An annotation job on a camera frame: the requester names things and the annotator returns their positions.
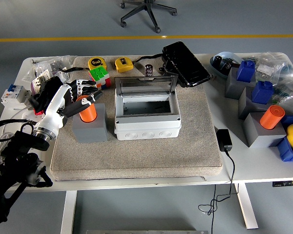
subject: gray carpet mat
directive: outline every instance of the gray carpet mat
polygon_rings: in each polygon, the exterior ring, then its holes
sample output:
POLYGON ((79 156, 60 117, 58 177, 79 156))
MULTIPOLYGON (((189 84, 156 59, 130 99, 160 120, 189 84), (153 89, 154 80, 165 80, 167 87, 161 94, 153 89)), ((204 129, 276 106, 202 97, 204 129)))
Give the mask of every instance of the gray carpet mat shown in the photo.
MULTIPOLYGON (((134 61, 140 56, 130 56, 134 61)), ((77 57, 74 66, 87 67, 91 57, 77 57)), ((119 56, 104 56, 112 86, 103 90, 97 103, 107 111, 108 141, 78 143, 72 132, 72 118, 60 129, 50 170, 56 180, 214 176, 222 170, 215 129, 203 85, 176 87, 181 112, 176 138, 119 141, 114 134, 114 77, 144 76, 144 66, 153 65, 153 75, 161 75, 161 58, 142 60, 134 69, 117 73, 119 56)), ((87 71, 77 71, 71 80, 89 79, 87 71)))

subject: gray stand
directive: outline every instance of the gray stand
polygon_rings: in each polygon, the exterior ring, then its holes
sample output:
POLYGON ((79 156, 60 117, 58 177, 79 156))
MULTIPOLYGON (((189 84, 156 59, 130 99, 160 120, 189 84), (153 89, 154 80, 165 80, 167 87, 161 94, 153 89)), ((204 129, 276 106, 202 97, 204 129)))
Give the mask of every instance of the gray stand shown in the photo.
POLYGON ((243 131, 250 148, 267 148, 277 146, 286 136, 284 128, 279 122, 275 128, 267 130, 259 121, 264 113, 249 113, 242 124, 243 131))
POLYGON ((252 76, 250 83, 237 81, 236 74, 238 72, 238 68, 232 67, 227 81, 226 81, 226 89, 225 89, 225 97, 239 100, 243 90, 245 87, 254 88, 256 85, 255 74, 252 76))
POLYGON ((267 104, 252 102, 252 91, 253 88, 245 87, 241 94, 238 106, 239 119, 245 119, 252 112, 266 112, 272 105, 272 98, 269 99, 267 104))
POLYGON ((79 143, 107 141, 106 110, 102 103, 95 104, 97 118, 91 123, 85 123, 80 115, 73 116, 73 133, 79 143))

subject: office chair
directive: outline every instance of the office chair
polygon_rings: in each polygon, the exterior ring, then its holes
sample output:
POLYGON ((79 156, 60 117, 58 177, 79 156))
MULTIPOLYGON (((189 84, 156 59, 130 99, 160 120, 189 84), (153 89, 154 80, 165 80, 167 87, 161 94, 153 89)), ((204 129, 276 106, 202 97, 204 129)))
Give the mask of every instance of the office chair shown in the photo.
POLYGON ((155 7, 159 7, 159 8, 168 9, 168 10, 172 11, 173 16, 177 15, 177 9, 169 7, 169 6, 156 4, 154 2, 155 2, 155 0, 143 0, 143 2, 141 2, 140 0, 123 0, 123 2, 121 3, 121 8, 123 8, 123 9, 125 8, 125 3, 137 5, 137 7, 121 18, 121 26, 123 28, 126 27, 127 24, 126 24, 126 22, 124 20, 126 20, 127 18, 137 14, 138 12, 140 12, 142 10, 146 10, 148 12, 148 15, 150 16, 154 26, 155 26, 155 32, 160 33, 161 29, 157 25, 157 22, 155 20, 153 12, 152 12, 152 7, 155 6, 155 7))

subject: white robotic hand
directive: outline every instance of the white robotic hand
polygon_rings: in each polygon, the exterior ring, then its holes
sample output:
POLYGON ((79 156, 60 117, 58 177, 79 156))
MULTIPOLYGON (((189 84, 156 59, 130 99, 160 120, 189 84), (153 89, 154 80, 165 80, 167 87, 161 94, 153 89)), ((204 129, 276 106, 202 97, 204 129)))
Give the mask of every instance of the white robotic hand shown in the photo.
MULTIPOLYGON (((94 89, 87 87, 83 89, 82 94, 87 94, 92 90, 94 89)), ((102 92, 98 91, 87 98, 71 103, 72 93, 72 87, 69 84, 64 84, 59 88, 45 111, 45 117, 34 126, 35 136, 43 138, 47 142, 56 139, 60 128, 66 124, 67 118, 85 110, 102 96, 102 92)))

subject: white electrical box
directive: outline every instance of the white electrical box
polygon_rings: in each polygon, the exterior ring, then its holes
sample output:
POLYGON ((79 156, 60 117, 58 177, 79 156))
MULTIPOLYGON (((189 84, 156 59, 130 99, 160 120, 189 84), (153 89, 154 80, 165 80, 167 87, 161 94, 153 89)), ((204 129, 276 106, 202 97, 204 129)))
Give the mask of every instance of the white electrical box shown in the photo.
POLYGON ((181 128, 177 77, 115 77, 118 140, 177 137, 181 128))
POLYGON ((23 109, 29 105, 30 92, 24 86, 11 84, 3 93, 2 104, 7 108, 23 109))

